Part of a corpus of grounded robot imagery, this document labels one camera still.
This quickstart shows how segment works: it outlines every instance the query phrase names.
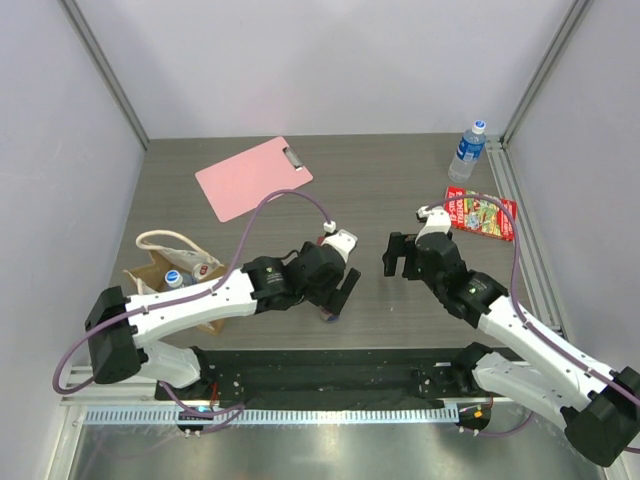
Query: wooden table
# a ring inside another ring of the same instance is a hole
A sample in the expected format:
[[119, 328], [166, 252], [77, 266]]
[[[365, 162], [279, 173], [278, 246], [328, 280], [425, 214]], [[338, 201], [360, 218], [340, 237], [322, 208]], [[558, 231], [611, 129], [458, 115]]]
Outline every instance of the wooden table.
[[[221, 224], [200, 190], [195, 172], [265, 138], [159, 140], [151, 143], [115, 262], [112, 285], [133, 293], [121, 273], [148, 262], [135, 237], [170, 229], [192, 238], [229, 261], [248, 215]], [[350, 266], [362, 272], [339, 322], [323, 323], [317, 308], [302, 304], [286, 312], [228, 321], [219, 337], [195, 328], [166, 340], [176, 346], [234, 348], [464, 347], [472, 341], [496, 345], [462, 320], [449, 316], [421, 282], [382, 276], [381, 256], [391, 231], [417, 232], [418, 207], [443, 197], [447, 169], [459, 135], [354, 135], [287, 138], [314, 175], [302, 190], [329, 209], [338, 226], [358, 236]], [[497, 194], [486, 156], [466, 185]], [[256, 222], [242, 261], [281, 256], [322, 234], [322, 216], [308, 202], [291, 196], [269, 204]], [[466, 232], [454, 239], [469, 268], [507, 285], [513, 245]], [[529, 308], [524, 283], [518, 293]]]

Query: plastic bottle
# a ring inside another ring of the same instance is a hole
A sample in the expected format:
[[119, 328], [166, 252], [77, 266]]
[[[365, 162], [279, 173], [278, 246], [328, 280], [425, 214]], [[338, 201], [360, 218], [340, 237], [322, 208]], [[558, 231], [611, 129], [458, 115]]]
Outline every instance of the plastic bottle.
[[164, 281], [167, 284], [169, 290], [175, 290], [176, 288], [184, 288], [193, 285], [193, 277], [188, 273], [180, 273], [177, 270], [169, 270], [164, 276]]
[[454, 182], [466, 182], [471, 176], [473, 167], [482, 153], [487, 137], [484, 135], [486, 124], [477, 120], [473, 127], [464, 132], [458, 150], [449, 167], [449, 178]]

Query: white wall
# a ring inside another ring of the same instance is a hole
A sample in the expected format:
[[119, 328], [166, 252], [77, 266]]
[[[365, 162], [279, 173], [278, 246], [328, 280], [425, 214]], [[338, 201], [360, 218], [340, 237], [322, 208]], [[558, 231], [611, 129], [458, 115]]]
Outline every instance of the white wall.
[[638, 18], [637, 0], [593, 2], [512, 153], [572, 339], [640, 371]]
[[0, 478], [42, 478], [53, 368], [107, 286], [141, 148], [61, 8], [0, 3]]
[[151, 138], [502, 133], [571, 0], [79, 0]]

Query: robotic arm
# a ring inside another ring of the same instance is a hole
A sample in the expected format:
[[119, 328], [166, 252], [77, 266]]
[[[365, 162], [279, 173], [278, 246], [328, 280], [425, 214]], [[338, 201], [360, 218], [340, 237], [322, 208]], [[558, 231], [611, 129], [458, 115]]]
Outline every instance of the robotic arm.
[[[325, 236], [320, 245], [305, 242], [287, 264], [281, 258], [258, 257], [232, 271], [215, 291], [213, 286], [220, 279], [129, 298], [120, 287], [103, 291], [85, 330], [123, 312], [142, 313], [132, 313], [89, 339], [94, 381], [111, 384], [141, 375], [169, 383], [180, 398], [201, 398], [215, 382], [203, 353], [196, 347], [179, 349], [159, 340], [217, 319], [288, 310], [305, 300], [339, 315], [360, 278], [352, 268], [338, 288], [357, 240], [339, 230]], [[157, 304], [163, 308], [154, 309]]]
[[[615, 372], [521, 307], [528, 320], [523, 323], [504, 286], [467, 269], [452, 240], [448, 213], [441, 207], [422, 207], [417, 217], [425, 224], [417, 235], [391, 233], [383, 256], [384, 275], [395, 275], [398, 258], [404, 257], [403, 278], [422, 280], [451, 315], [500, 340], [530, 365], [516, 365], [473, 343], [454, 361], [456, 382], [470, 394], [486, 391], [511, 398], [563, 429], [586, 458], [611, 465], [640, 432], [640, 409], [589, 372], [607, 372], [607, 380], [636, 397], [640, 375], [630, 367]], [[576, 368], [559, 350], [580, 359], [587, 371]]]

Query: clipboard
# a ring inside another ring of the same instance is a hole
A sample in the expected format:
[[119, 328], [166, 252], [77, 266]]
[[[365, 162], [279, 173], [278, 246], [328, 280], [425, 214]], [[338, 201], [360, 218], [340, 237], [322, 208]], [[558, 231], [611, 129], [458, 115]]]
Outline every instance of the clipboard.
[[224, 223], [255, 209], [270, 193], [298, 188], [313, 176], [287, 141], [276, 137], [200, 170], [196, 180]]

